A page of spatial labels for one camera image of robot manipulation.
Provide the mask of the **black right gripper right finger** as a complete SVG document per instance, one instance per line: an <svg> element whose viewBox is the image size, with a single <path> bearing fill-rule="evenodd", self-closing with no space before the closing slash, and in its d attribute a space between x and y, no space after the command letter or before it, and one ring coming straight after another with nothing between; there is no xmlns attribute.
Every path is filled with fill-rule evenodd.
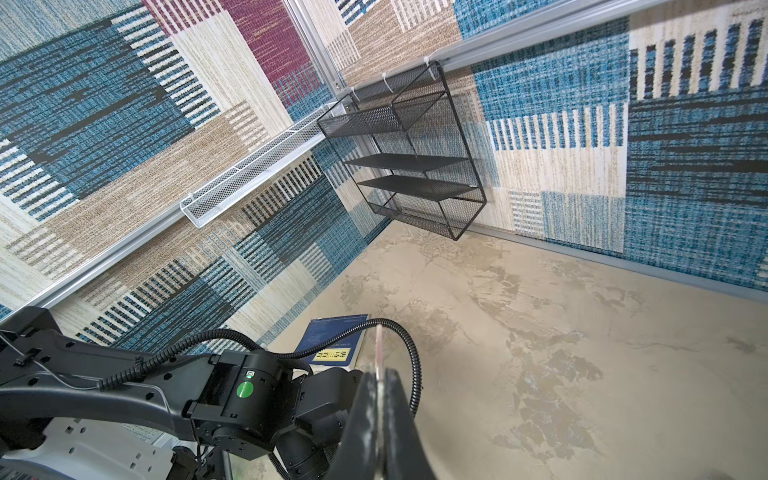
<svg viewBox="0 0 768 480"><path fill-rule="evenodd" d="M383 380L383 478L435 480L397 371Z"/></svg>

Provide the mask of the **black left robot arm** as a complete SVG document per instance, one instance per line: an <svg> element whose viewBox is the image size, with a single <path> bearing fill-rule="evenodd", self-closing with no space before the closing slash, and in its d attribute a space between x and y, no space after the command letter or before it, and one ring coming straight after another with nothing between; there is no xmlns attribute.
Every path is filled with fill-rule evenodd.
<svg viewBox="0 0 768 480"><path fill-rule="evenodd" d="M219 471L208 454L231 454L316 479L360 380L311 373L232 330L157 354L99 346L27 307L1 324L1 461L40 477L202 479Z"/></svg>

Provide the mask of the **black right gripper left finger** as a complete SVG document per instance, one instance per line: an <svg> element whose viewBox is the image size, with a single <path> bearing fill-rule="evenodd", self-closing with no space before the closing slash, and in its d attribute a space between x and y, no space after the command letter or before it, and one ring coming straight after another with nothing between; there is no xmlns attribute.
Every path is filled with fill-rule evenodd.
<svg viewBox="0 0 768 480"><path fill-rule="evenodd" d="M365 373L325 480L375 477L378 460L378 384Z"/></svg>

